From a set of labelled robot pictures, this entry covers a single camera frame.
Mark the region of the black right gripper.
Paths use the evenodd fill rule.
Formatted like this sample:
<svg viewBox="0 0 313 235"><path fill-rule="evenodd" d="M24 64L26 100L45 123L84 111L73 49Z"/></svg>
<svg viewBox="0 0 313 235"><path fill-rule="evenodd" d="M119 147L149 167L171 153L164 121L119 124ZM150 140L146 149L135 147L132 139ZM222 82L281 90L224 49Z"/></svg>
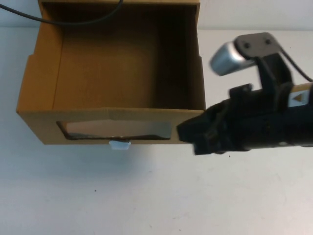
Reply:
<svg viewBox="0 0 313 235"><path fill-rule="evenodd" d="M230 90L229 98L177 126L179 140L195 155L242 152L290 145L284 113L290 84L273 93L250 84Z"/></svg>

